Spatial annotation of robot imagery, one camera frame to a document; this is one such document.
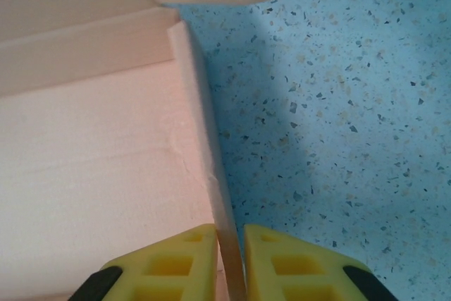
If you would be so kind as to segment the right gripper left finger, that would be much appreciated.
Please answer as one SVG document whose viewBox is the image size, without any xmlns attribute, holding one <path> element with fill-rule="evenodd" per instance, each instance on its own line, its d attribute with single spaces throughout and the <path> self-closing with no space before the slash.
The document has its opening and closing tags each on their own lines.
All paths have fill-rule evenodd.
<svg viewBox="0 0 451 301">
<path fill-rule="evenodd" d="M 72 301 L 215 301 L 213 224 L 191 228 L 107 262 Z"/>
</svg>

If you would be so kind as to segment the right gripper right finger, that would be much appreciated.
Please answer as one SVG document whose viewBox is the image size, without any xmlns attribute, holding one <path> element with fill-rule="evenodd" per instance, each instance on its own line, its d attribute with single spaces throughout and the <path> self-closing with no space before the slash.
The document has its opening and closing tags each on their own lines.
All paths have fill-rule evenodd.
<svg viewBox="0 0 451 301">
<path fill-rule="evenodd" d="M 397 301 L 360 261 L 256 224 L 245 271 L 247 301 Z"/>
</svg>

